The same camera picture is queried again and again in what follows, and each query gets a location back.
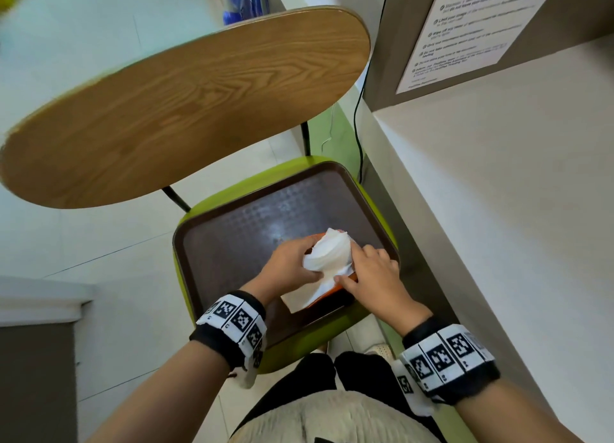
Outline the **person's right hand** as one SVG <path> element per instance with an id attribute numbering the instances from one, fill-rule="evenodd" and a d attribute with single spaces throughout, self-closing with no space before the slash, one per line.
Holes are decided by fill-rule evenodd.
<path id="1" fill-rule="evenodd" d="M 384 249 L 351 243 L 354 271 L 366 277 L 365 295 L 354 298 L 379 320 L 404 337 L 433 316 L 425 305 L 413 300 L 400 279 L 398 263 Z"/>

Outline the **orange packet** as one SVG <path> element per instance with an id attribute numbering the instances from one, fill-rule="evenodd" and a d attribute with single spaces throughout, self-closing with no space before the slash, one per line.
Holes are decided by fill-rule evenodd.
<path id="1" fill-rule="evenodd" d="M 353 239 L 349 237 L 347 232 L 329 228 L 312 247 L 311 253 L 305 255 L 303 267 L 324 274 L 306 302 L 306 306 L 342 289 L 339 285 L 335 285 L 334 277 L 336 275 L 352 275 L 355 273 L 351 253 L 352 242 Z"/>

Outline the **white paper tissue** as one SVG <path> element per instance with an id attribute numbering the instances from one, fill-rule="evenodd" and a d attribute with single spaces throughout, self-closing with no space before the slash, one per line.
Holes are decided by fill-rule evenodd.
<path id="1" fill-rule="evenodd" d="M 335 282 L 335 276 L 355 277 L 351 241 L 347 232 L 328 229 L 311 252 L 303 257 L 303 267 L 312 272 L 320 272 L 322 278 L 281 297 L 291 314 L 313 307 L 341 290 L 342 286 Z"/>

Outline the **person's left forearm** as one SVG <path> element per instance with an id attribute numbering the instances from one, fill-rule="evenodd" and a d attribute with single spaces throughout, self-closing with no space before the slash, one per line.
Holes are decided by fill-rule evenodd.
<path id="1" fill-rule="evenodd" d="M 87 443 L 192 443 L 229 373 L 221 354 L 190 341 L 139 385 Z"/>

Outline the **person's right forearm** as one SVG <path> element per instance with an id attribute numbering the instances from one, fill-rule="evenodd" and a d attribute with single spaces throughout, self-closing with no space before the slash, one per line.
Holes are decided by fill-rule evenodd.
<path id="1" fill-rule="evenodd" d="M 466 374 L 449 384 L 454 407 L 478 443 L 585 443 L 504 378 Z"/>

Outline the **person's white shoe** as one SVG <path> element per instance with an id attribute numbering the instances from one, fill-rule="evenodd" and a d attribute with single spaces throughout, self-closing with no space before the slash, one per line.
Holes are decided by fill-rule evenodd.
<path id="1" fill-rule="evenodd" d="M 386 360 L 387 362 L 395 361 L 394 352 L 392 351 L 392 348 L 390 347 L 390 345 L 386 343 L 381 343 L 381 344 L 370 346 L 369 348 L 367 348 L 367 350 L 364 351 L 363 354 L 379 356 L 383 358 L 384 360 Z"/>

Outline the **green chair seat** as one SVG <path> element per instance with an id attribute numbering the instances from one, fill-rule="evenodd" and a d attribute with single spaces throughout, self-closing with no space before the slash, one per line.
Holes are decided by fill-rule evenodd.
<path id="1" fill-rule="evenodd" d="M 321 156 L 314 157 L 317 160 L 332 160 Z M 311 157 L 299 157 L 287 162 L 296 163 L 301 160 L 305 165 L 305 158 Z M 255 183 L 254 176 L 244 181 L 247 181 L 248 184 Z M 203 211 L 221 205 L 223 197 L 238 196 L 239 186 L 240 183 L 231 186 L 203 200 L 193 208 Z M 180 222 L 193 213 L 193 208 Z M 289 312 L 280 298 L 273 300 L 266 309 L 266 349 L 258 370 L 259 373 L 269 374 L 298 361 L 313 348 L 333 339 L 355 323 L 360 322 L 366 315 L 366 310 L 343 289 L 313 307 L 294 314 Z"/>

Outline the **dark brown plastic tray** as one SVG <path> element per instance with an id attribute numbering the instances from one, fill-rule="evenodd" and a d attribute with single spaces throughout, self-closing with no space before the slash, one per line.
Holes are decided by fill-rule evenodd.
<path id="1" fill-rule="evenodd" d="M 283 242 L 347 232 L 359 245 L 400 261 L 395 237 L 342 164 L 315 157 L 286 162 L 240 183 L 237 197 L 188 215 L 173 236 L 188 313 L 197 320 L 223 295 L 252 280 Z"/>

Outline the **left marker wristband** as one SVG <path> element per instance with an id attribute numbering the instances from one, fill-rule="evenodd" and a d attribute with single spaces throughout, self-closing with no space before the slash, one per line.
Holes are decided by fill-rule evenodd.
<path id="1" fill-rule="evenodd" d="M 231 375 L 250 388 L 266 349 L 264 305 L 252 294 L 234 291 L 216 300 L 196 320 L 190 341 L 223 357 Z"/>

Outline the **marker wristband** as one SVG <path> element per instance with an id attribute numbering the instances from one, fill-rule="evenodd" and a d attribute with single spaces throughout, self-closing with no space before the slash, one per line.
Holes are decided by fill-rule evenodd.
<path id="1" fill-rule="evenodd" d="M 264 305 L 252 294 L 234 291 L 216 300 L 196 320 L 190 341 L 223 357 L 231 375 L 250 388 L 266 349 Z"/>
<path id="2" fill-rule="evenodd" d="M 475 397 L 501 377 L 494 356 L 463 325 L 433 316 L 402 342 L 404 350 L 390 366 L 417 416 Z"/>

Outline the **person's white shirt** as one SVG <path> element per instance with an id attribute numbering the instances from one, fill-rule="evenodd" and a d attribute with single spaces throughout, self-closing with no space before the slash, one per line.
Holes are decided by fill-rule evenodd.
<path id="1" fill-rule="evenodd" d="M 228 443 L 441 443 L 424 425 L 364 394 L 327 390 L 268 411 Z"/>

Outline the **wooden chair backrest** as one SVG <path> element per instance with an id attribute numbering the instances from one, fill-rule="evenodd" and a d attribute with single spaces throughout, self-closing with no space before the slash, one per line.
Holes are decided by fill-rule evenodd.
<path id="1" fill-rule="evenodd" d="M 236 23 L 44 105 L 0 148 L 0 182 L 39 206 L 114 205 L 299 126 L 354 86 L 364 20 L 311 6 Z"/>

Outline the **white printed paper notice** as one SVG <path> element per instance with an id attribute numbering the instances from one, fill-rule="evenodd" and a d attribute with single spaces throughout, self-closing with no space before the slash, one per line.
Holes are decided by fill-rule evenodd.
<path id="1" fill-rule="evenodd" d="M 499 62 L 546 0 L 434 0 L 396 94 Z"/>

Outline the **grey white cabinet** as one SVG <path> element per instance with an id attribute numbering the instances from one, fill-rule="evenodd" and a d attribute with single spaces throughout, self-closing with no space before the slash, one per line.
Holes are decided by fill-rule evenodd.
<path id="1" fill-rule="evenodd" d="M 94 293 L 0 276 L 0 443 L 77 443 L 74 323 Z"/>

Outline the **brown partition board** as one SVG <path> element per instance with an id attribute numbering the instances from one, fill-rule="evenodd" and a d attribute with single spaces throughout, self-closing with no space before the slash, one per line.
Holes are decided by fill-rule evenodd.
<path id="1" fill-rule="evenodd" d="M 363 98 L 372 112 L 614 33 L 614 0 L 546 0 L 498 63 L 396 93 L 433 2 L 384 0 L 364 83 Z"/>

